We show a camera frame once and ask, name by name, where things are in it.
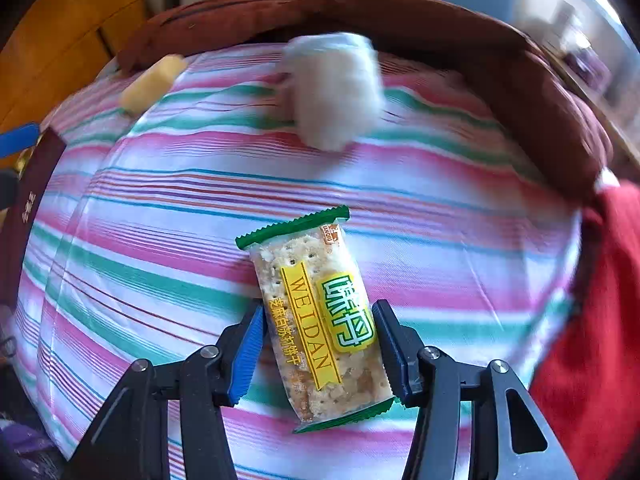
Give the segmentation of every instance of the bed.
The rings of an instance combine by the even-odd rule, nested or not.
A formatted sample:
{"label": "bed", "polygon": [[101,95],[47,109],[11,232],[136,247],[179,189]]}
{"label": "bed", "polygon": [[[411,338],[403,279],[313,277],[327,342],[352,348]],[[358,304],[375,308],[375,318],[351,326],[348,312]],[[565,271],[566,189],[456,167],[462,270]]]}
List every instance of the bed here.
{"label": "bed", "polygon": [[[525,384],[572,310],[580,204],[549,186],[459,72],[381,49],[379,129],[321,153],[278,116],[284,44],[258,39],[189,57],[140,118],[118,106],[133,74],[99,79],[42,122],[66,149],[0,327],[16,338],[20,383],[66,457],[130,362],[181,360],[240,319],[259,290],[234,238],[269,222],[347,204],[370,298],[388,299],[459,361],[506,359]],[[397,478],[415,416],[396,404],[292,434],[269,348],[247,396],[224,411],[243,479]],[[176,404],[169,439],[172,478],[184,478]],[[469,439],[463,407],[459,478]],[[288,455],[275,454],[283,445]]]}

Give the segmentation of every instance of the biscuit package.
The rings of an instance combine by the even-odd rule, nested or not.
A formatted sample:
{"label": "biscuit package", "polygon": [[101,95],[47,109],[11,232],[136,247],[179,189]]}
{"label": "biscuit package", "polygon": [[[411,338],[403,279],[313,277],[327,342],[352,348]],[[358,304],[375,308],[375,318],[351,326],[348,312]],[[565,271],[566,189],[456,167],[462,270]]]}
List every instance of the biscuit package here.
{"label": "biscuit package", "polygon": [[393,394],[339,206],[236,238],[255,266],[273,351],[302,424],[320,430],[386,412]]}

